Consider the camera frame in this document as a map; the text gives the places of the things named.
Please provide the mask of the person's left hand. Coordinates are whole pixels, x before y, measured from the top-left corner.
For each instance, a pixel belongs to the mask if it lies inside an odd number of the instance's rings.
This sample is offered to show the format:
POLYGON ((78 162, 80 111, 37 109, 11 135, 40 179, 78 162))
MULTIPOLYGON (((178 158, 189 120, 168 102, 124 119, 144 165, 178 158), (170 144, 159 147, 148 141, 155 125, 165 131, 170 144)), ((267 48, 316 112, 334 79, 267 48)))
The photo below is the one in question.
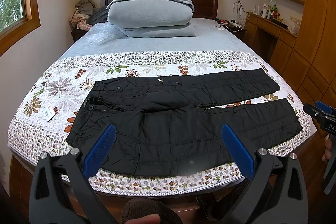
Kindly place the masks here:
POLYGON ((158 214, 150 214, 141 218, 130 219, 125 224, 160 224, 161 219, 158 214))

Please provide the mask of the person's right hand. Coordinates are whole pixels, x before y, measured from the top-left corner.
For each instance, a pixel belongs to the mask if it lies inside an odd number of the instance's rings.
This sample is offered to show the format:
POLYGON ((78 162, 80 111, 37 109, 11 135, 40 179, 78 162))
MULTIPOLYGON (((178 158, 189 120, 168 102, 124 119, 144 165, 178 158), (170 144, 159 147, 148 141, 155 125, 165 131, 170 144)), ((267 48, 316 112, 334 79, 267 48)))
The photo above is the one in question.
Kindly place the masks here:
POLYGON ((325 152, 322 156, 322 161, 323 162, 327 162, 328 160, 330 160, 332 158, 332 148, 333 148, 333 142, 331 139, 331 136, 329 136, 328 139, 325 139, 325 152))

